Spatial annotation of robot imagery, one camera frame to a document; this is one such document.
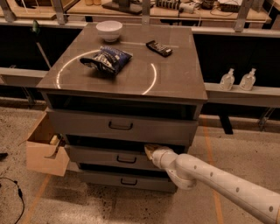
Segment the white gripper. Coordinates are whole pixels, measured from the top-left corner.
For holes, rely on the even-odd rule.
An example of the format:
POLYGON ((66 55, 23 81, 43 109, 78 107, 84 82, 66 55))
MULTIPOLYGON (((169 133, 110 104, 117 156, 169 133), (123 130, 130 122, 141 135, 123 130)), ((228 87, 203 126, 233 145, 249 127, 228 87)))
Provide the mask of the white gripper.
POLYGON ((165 170, 172 166, 178 154, 168 148, 163 148, 158 144, 147 143, 144 146, 147 158, 159 169, 165 170))

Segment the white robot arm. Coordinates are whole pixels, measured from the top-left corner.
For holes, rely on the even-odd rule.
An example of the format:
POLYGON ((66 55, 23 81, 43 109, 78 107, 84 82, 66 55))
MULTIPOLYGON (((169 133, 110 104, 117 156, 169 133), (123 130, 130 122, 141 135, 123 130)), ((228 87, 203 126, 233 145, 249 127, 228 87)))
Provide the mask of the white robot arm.
POLYGON ((177 154, 166 146, 146 144, 147 158, 164 170, 180 189, 190 190, 197 180, 231 200, 264 224, 280 224, 280 194, 218 169, 192 155, 177 154))

